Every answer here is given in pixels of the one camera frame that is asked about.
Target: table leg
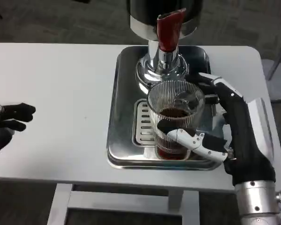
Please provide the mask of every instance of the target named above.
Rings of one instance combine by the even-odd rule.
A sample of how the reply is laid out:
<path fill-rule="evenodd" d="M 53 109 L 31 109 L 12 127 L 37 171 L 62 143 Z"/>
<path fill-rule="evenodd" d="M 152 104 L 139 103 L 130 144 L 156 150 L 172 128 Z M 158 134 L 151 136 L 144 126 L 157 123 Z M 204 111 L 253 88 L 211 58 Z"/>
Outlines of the table leg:
<path fill-rule="evenodd" d="M 183 197 L 183 190 L 169 190 L 169 210 L 180 210 L 181 202 Z"/>
<path fill-rule="evenodd" d="M 68 202 L 72 184 L 57 184 L 47 225 L 64 225 L 67 218 Z"/>
<path fill-rule="evenodd" d="M 182 225 L 200 225 L 198 191 L 169 191 L 167 196 L 72 191 L 58 184 L 47 225 L 64 225 L 68 209 L 141 212 L 182 217 Z"/>

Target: drip tray grate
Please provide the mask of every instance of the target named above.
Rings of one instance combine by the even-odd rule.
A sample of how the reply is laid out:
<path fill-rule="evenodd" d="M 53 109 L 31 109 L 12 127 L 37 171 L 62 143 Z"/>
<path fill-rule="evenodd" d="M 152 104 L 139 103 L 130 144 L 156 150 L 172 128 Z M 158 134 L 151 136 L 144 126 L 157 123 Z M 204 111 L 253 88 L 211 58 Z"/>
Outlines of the drip tray grate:
<path fill-rule="evenodd" d="M 140 99 L 135 104 L 133 140 L 140 146 L 155 145 L 153 124 L 150 119 L 149 107 L 145 99 Z"/>

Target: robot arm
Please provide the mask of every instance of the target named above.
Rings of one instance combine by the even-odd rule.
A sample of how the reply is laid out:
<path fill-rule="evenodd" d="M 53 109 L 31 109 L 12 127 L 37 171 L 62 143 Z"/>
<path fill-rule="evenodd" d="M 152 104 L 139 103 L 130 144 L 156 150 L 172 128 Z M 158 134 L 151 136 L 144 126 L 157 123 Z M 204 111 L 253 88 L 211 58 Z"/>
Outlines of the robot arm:
<path fill-rule="evenodd" d="M 214 75 L 200 73 L 192 82 L 218 95 L 231 127 L 231 148 L 224 147 L 223 139 L 177 127 L 167 120 L 160 121 L 158 128 L 198 155 L 224 163 L 226 173 L 232 175 L 243 225 L 279 224 L 273 145 L 263 101 L 257 99 L 247 104 L 226 80 Z"/>
<path fill-rule="evenodd" d="M 33 119 L 35 107 L 21 103 L 18 105 L 0 105 L 0 150 L 12 139 L 15 131 L 23 131 L 26 125 Z"/>

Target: floor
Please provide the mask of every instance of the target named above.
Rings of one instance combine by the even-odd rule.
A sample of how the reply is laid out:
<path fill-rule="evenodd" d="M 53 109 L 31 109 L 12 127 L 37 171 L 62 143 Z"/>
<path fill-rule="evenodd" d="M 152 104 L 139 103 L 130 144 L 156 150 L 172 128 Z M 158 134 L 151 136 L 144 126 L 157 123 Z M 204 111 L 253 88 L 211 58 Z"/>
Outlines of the floor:
<path fill-rule="evenodd" d="M 128 26 L 125 0 L 0 0 L 0 42 L 145 44 Z M 205 0 L 197 31 L 181 40 L 192 45 L 249 45 L 274 59 L 281 46 L 281 0 Z M 274 104 L 281 142 L 281 104 Z M 104 187 L 77 187 L 102 191 Z M 0 225 L 45 225 L 54 184 L 0 181 Z M 118 190 L 130 193 L 141 189 Z M 166 195 L 164 190 L 149 190 Z M 201 193 L 201 224 L 239 224 L 233 195 Z M 177 217 L 71 211 L 67 225 L 181 224 Z"/>

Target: robotic finger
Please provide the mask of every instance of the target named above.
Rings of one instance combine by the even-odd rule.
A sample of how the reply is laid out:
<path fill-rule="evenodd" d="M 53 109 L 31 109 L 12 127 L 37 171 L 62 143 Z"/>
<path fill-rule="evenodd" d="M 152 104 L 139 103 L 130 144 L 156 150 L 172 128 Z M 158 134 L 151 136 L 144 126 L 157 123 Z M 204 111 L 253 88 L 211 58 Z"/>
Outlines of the robotic finger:
<path fill-rule="evenodd" d="M 198 135 L 196 130 L 176 127 L 174 122 L 168 120 L 161 120 L 157 127 L 172 140 L 204 158 L 223 163 L 228 157 L 228 151 L 224 148 L 226 141 L 222 138 L 205 133 Z"/>

